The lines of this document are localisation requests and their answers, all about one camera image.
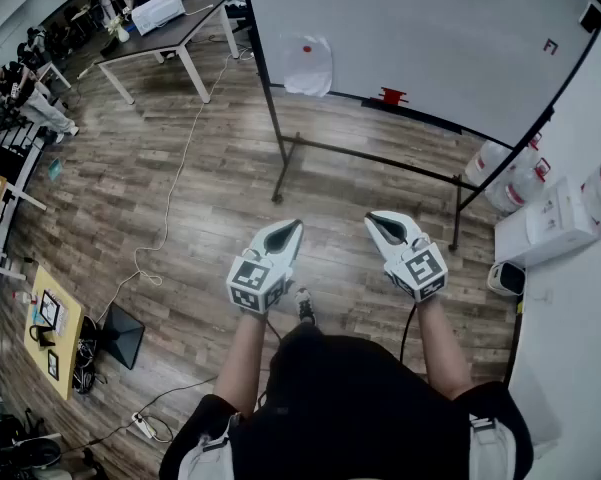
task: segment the whiteboard stand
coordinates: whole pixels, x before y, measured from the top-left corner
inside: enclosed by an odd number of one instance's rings
[[[594,0],[594,1],[601,7],[601,0]],[[252,0],[246,0],[246,2],[247,2],[247,9],[249,12],[249,22],[250,22],[249,24],[251,26],[251,29],[249,30],[249,38],[251,40],[253,54],[254,54],[254,58],[256,60],[257,68],[258,68],[258,74],[259,74],[260,80],[262,82],[262,88],[264,91],[265,99],[267,102],[267,107],[269,109],[269,114],[271,116],[271,122],[273,124],[273,128],[274,128],[274,131],[276,134],[276,139],[278,141],[278,147],[280,149],[280,155],[282,157],[282,163],[283,163],[282,170],[281,170],[278,180],[275,184],[275,188],[273,190],[273,195],[271,197],[271,200],[275,204],[281,204],[283,202],[283,197],[282,197],[282,194],[280,193],[282,183],[284,181],[285,175],[286,175],[289,165],[291,163],[291,160],[293,157],[293,152],[295,151],[295,148],[298,145],[305,146],[305,147],[314,147],[314,148],[318,148],[318,149],[324,149],[327,151],[334,151],[337,153],[343,153],[343,154],[355,156],[358,158],[364,158],[366,160],[379,162],[379,163],[382,163],[385,165],[391,165],[393,167],[398,167],[401,169],[405,169],[407,171],[422,174],[423,176],[428,176],[430,178],[435,178],[437,180],[444,181],[444,182],[454,185],[456,187],[457,195],[456,195],[456,209],[455,209],[453,242],[449,245],[449,249],[452,251],[455,251],[458,248],[458,240],[459,240],[459,232],[460,232],[460,214],[461,214],[462,210],[464,210],[476,197],[478,197],[495,180],[495,178],[500,173],[502,173],[511,164],[511,162],[513,162],[513,160],[518,156],[518,154],[520,154],[520,152],[527,146],[527,144],[529,144],[529,142],[536,136],[536,134],[542,129],[542,127],[551,119],[551,116],[553,115],[553,112],[554,112],[553,105],[558,100],[558,98],[562,95],[562,92],[566,89],[568,84],[571,82],[573,76],[575,75],[575,73],[578,71],[578,69],[582,65],[582,62],[584,62],[586,56],[588,55],[589,51],[591,50],[591,47],[595,43],[595,41],[598,37],[598,34],[601,30],[601,21],[600,21],[600,23],[597,25],[597,27],[594,30],[592,30],[588,39],[586,39],[586,41],[587,41],[586,44],[582,45],[581,55],[579,56],[577,61],[574,62],[573,69],[571,69],[571,67],[569,68],[570,71],[568,72],[566,79],[563,79],[563,83],[561,83],[555,96],[550,99],[550,102],[546,106],[545,110],[540,114],[539,117],[535,118],[535,121],[533,121],[532,119],[528,119],[526,121],[527,123],[530,122],[531,126],[528,129],[525,127],[525,129],[527,129],[527,131],[524,132],[522,138],[520,138],[519,140],[516,138],[513,141],[509,140],[506,142],[501,142],[499,140],[496,140],[492,136],[477,132],[474,129],[471,129],[471,127],[462,126],[460,124],[455,124],[455,122],[453,122],[453,121],[447,121],[445,119],[440,119],[438,117],[429,115],[427,113],[413,111],[413,110],[411,110],[409,108],[405,108],[405,107],[397,107],[397,105],[395,106],[395,108],[385,109],[385,108],[382,108],[382,104],[378,105],[376,102],[371,101],[371,99],[366,100],[364,97],[360,97],[359,94],[356,95],[354,93],[349,94],[349,93],[340,93],[340,92],[335,92],[335,91],[330,93],[330,94],[334,94],[337,96],[350,97],[350,98],[362,100],[362,106],[378,108],[381,110],[388,110],[392,113],[398,113],[398,114],[410,117],[412,119],[417,119],[417,120],[421,120],[424,122],[428,122],[430,124],[440,123],[441,127],[443,127],[443,128],[446,127],[447,129],[455,130],[458,133],[461,133],[463,130],[469,131],[469,132],[472,132],[474,134],[477,134],[477,135],[485,138],[486,140],[491,140],[493,142],[501,144],[504,147],[507,147],[508,149],[510,149],[511,150],[510,154],[493,171],[493,173],[481,185],[475,186],[470,183],[466,183],[466,182],[462,181],[462,174],[445,175],[445,174],[441,174],[438,172],[430,171],[428,169],[416,167],[414,165],[409,165],[409,164],[406,164],[403,162],[397,162],[397,161],[394,161],[394,160],[391,160],[388,158],[384,158],[384,157],[380,157],[377,155],[371,155],[368,153],[363,153],[361,151],[356,151],[356,150],[349,149],[349,148],[343,148],[343,147],[338,147],[338,146],[332,146],[329,144],[323,144],[323,143],[316,142],[316,141],[309,141],[309,140],[302,138],[300,135],[300,132],[297,132],[294,137],[289,137],[289,136],[283,135],[280,131],[280,124],[279,124],[278,116],[276,113],[273,95],[271,93],[271,87],[281,87],[281,85],[271,83],[271,79],[269,76],[269,70],[268,70],[267,62],[266,62],[266,58],[265,58],[265,52],[263,49],[263,42],[262,42],[261,36],[258,32],[258,23],[257,23],[255,12],[254,12],[253,2],[252,2]],[[294,12],[297,13],[297,9],[295,9],[295,7],[293,7],[293,6],[292,6],[292,8],[294,9]],[[290,144],[290,147],[288,150],[285,148],[285,142]],[[462,199],[462,189],[466,189],[471,192],[465,199]]]

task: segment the chair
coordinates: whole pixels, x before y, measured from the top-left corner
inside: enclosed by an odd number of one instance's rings
[[[244,30],[249,27],[249,10],[246,7],[238,7],[237,5],[227,5],[225,7],[227,11],[227,17],[230,20],[238,20],[238,26],[232,30],[235,34],[240,30]]]

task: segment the floor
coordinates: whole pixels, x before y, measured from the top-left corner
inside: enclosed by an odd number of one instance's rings
[[[199,39],[209,34],[222,39],[219,23],[203,30]],[[244,36],[239,38],[244,44]],[[73,56],[66,71],[70,81],[96,58],[96,46]],[[189,49],[210,89],[225,64],[228,45],[205,41]],[[167,194],[200,106],[177,59],[159,65],[153,56],[139,57],[112,69],[136,104],[127,105],[97,68],[74,85],[80,95],[74,90],[63,95],[80,135],[44,150],[28,191],[48,210],[20,205],[8,244],[10,255],[39,261],[93,317],[103,312],[117,283],[134,272],[134,249],[161,240]],[[479,147],[472,138],[363,109],[354,100],[276,94],[286,134],[300,130],[309,139],[450,175],[462,172]],[[56,158],[64,171],[52,182],[47,170]],[[31,407],[50,430],[77,446],[127,424],[134,410],[159,393],[217,374],[239,318],[225,291],[229,266],[257,229],[287,218],[300,218],[306,226],[294,277],[296,286],[311,290],[321,328],[376,341],[397,356],[411,302],[383,275],[382,260],[363,224],[365,213],[373,209],[408,213],[437,241],[450,269],[447,314],[472,374],[478,382],[503,377],[515,315],[511,301],[485,287],[496,217],[483,201],[463,213],[460,248],[450,254],[455,204],[450,185],[299,148],[283,187],[284,203],[275,206],[270,197],[280,167],[255,63],[229,59],[197,122],[173,191],[166,244],[159,252],[138,255],[140,266],[161,276],[162,285],[136,277],[116,299],[146,325],[135,368],[126,370],[103,353],[97,368],[106,383],[96,382],[88,396],[62,402],[23,348],[25,307],[11,297],[23,284],[3,279],[0,392],[8,407],[21,416]],[[34,267],[26,273],[32,283]],[[291,296],[283,298],[270,320],[282,334],[294,327]],[[267,331],[264,369],[276,347],[276,338]],[[405,361],[425,374],[417,322],[409,331]],[[266,380],[263,371],[261,389]],[[211,390],[207,383],[173,393],[149,414],[159,415],[175,431]],[[158,432],[165,431],[158,427]],[[130,427],[93,451],[110,478],[138,479],[156,477],[165,448]]]

